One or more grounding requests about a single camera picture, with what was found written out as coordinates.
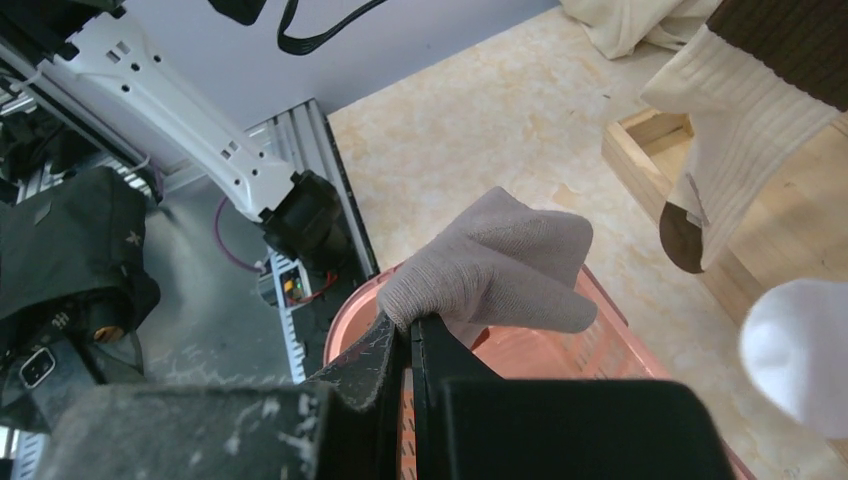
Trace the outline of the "beige brown sock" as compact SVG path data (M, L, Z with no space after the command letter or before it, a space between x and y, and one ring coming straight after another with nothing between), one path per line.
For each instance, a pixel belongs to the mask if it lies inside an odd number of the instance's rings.
M698 182L739 182L745 202L801 145L847 109L847 5L843 1L724 1L648 82L652 107L684 114L701 133L663 207L659 234L681 270L705 270ZM722 249L739 215L717 206Z

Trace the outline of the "white sock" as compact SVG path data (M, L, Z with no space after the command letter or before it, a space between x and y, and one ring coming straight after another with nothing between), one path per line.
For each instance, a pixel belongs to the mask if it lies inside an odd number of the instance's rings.
M847 284L797 279L767 291L739 334L741 365L785 415L847 437Z

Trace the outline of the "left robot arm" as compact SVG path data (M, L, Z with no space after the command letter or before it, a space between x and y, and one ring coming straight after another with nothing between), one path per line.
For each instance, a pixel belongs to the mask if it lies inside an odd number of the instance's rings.
M120 104L194 161L266 243L315 272L341 268L350 242L336 188L256 143L167 62L119 1L4 1L1 32Z

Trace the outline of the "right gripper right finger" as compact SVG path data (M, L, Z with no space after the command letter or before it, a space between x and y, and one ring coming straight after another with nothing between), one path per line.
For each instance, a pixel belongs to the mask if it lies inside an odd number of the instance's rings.
M411 328L421 479L731 479L704 404L670 380L507 380L430 315Z

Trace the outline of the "grey sock with striped cuff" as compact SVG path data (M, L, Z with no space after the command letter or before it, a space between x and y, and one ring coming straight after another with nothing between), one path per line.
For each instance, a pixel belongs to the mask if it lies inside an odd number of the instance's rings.
M378 309L402 333L436 314L465 345L490 326L579 333L597 315L575 290L592 240L586 218L495 187L396 270Z

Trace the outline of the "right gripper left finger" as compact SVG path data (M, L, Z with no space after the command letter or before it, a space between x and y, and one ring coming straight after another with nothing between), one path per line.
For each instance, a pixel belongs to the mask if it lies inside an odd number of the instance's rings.
M401 337L385 317L278 387L109 385L62 416L40 479L392 479Z

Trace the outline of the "wooden hanger rack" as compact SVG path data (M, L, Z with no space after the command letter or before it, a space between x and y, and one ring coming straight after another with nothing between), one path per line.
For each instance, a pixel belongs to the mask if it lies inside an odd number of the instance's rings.
M691 144L701 133L685 115L655 109L608 124L604 160L631 196L658 223L671 199ZM699 280L736 324L769 289L798 278L847 279L847 117L841 115L788 157L750 202L740 183L708 192L698 182L707 266ZM740 219L722 249L714 209Z

